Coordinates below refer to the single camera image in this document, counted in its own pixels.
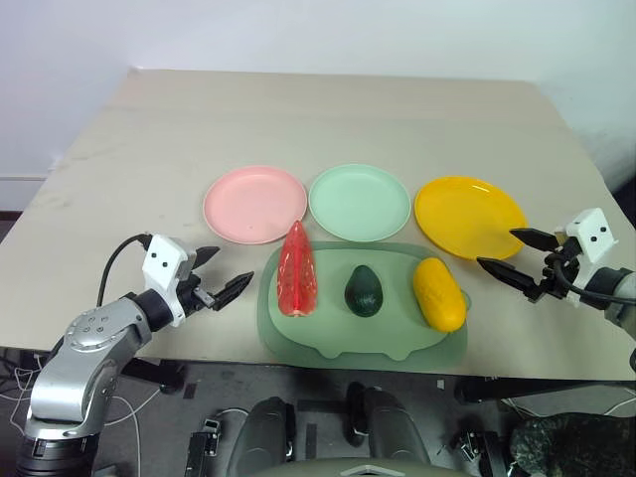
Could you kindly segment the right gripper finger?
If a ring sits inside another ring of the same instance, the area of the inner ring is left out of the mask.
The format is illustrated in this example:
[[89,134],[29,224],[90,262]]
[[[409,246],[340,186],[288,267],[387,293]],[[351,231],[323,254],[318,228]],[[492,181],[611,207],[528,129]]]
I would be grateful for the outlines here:
[[527,298],[539,298],[541,290],[534,279],[518,271],[513,265],[488,257],[477,257],[479,265],[497,280],[521,291]]
[[549,233],[532,228],[510,229],[509,233],[523,244],[540,251],[554,251],[557,249],[557,238]]

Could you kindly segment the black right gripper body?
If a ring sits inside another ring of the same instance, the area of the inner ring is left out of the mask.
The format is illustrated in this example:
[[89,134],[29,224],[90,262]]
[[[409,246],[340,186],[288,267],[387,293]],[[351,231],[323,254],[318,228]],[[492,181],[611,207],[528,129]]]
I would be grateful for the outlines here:
[[549,254],[545,258],[543,278],[539,283],[531,279],[531,287],[525,296],[531,302],[537,302],[546,294],[557,299],[566,298],[580,272],[578,256],[581,247],[578,240],[567,238],[559,244],[556,238],[541,238],[533,239],[529,246]]

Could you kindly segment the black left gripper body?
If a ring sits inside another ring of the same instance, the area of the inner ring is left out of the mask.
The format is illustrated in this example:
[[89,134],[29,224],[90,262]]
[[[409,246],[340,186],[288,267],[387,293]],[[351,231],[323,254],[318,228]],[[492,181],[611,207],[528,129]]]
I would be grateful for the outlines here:
[[211,309],[214,303],[213,295],[201,288],[201,278],[194,272],[195,261],[188,276],[179,281],[177,298],[184,310],[185,317],[200,311],[202,308]]

